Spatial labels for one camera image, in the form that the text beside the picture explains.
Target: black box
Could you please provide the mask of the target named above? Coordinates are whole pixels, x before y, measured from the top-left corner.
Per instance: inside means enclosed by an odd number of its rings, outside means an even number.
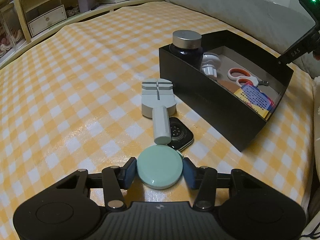
[[[169,45],[159,48],[160,77],[170,80],[176,96],[242,151],[272,116],[293,70],[263,48],[228,30],[203,34],[202,47],[204,52],[225,52],[232,56],[235,64],[261,80],[268,80],[270,88],[276,92],[274,107],[263,118],[218,82],[173,55]]]

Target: wooden drawer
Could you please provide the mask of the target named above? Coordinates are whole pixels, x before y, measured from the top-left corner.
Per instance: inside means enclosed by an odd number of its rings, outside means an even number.
[[[40,15],[36,19],[28,22],[31,36],[34,37],[38,33],[44,31],[52,25],[55,25],[58,22],[65,20],[66,18],[67,15],[63,5],[54,8],[43,15]]]

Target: dark glass jar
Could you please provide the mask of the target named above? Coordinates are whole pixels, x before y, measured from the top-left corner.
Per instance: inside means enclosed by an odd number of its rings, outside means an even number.
[[[201,37],[201,34],[194,31],[175,31],[172,34],[172,44],[170,44],[169,50],[183,61],[200,69],[203,56]]]

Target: scissors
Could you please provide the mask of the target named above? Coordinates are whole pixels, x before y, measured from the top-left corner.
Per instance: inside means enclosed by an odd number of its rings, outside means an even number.
[[[241,76],[233,76],[232,73],[240,73]],[[230,68],[228,71],[228,78],[232,81],[235,81],[239,87],[242,87],[240,83],[249,83],[255,87],[263,85],[268,86],[269,82],[265,80],[259,81],[256,77],[252,76],[248,71],[242,68]]]

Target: gray plastic tool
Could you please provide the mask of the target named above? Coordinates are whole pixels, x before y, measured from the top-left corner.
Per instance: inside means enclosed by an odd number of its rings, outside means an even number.
[[[142,115],[152,118],[153,137],[156,144],[171,142],[169,116],[176,111],[172,82],[162,78],[142,82]]]

